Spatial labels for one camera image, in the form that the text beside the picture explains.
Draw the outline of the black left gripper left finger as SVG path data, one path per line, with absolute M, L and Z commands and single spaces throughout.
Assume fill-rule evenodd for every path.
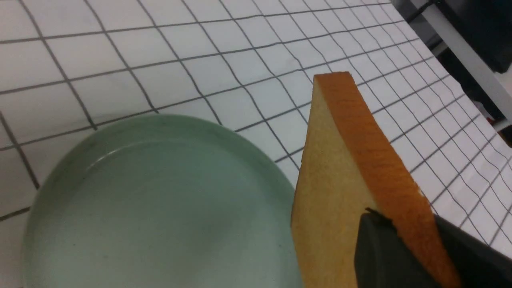
M 406 247 L 392 221 L 366 208 L 360 217 L 354 257 L 359 288 L 438 288 Z

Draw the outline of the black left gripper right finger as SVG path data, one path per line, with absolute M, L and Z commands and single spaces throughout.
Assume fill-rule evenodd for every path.
M 435 215 L 444 248 L 460 275 L 463 288 L 510 288 L 512 261 L 467 232 Z

